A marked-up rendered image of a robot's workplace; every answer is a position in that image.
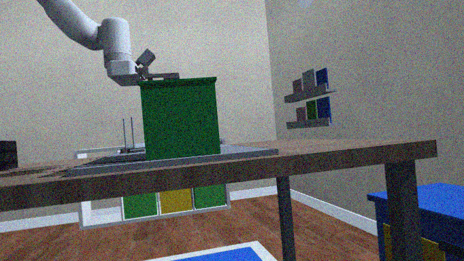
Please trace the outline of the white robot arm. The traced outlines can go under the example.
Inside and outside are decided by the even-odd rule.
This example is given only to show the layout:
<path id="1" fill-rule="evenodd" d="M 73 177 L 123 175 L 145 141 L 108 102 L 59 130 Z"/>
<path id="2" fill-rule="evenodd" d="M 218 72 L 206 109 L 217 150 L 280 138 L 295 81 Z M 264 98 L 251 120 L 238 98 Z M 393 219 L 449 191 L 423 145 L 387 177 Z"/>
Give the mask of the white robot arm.
<path id="1" fill-rule="evenodd" d="M 104 66 L 111 60 L 131 60 L 129 24 L 126 20 L 109 17 L 100 25 L 87 17 L 71 0 L 37 2 L 68 38 L 89 50 L 103 50 Z M 135 64 L 149 67 L 155 58 L 155 55 L 146 49 Z"/>

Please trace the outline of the green bin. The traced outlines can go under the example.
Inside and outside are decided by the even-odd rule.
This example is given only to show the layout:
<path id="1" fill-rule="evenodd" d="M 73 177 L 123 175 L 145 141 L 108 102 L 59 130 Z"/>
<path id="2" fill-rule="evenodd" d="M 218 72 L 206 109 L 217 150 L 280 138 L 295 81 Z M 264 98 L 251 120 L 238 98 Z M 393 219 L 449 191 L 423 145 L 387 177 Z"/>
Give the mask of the green bin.
<path id="1" fill-rule="evenodd" d="M 217 77 L 137 82 L 146 160 L 220 154 Z"/>

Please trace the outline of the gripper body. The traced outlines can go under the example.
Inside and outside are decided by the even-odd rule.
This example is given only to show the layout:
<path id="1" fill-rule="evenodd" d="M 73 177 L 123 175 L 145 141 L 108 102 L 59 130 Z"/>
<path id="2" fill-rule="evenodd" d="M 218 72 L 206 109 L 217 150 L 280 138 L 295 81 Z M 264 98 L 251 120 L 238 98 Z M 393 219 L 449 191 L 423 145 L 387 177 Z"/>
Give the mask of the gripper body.
<path id="1" fill-rule="evenodd" d="M 139 67 L 132 60 L 108 61 L 104 67 L 107 76 L 120 86 L 139 86 L 137 82 L 143 81 L 137 74 L 136 68 Z"/>

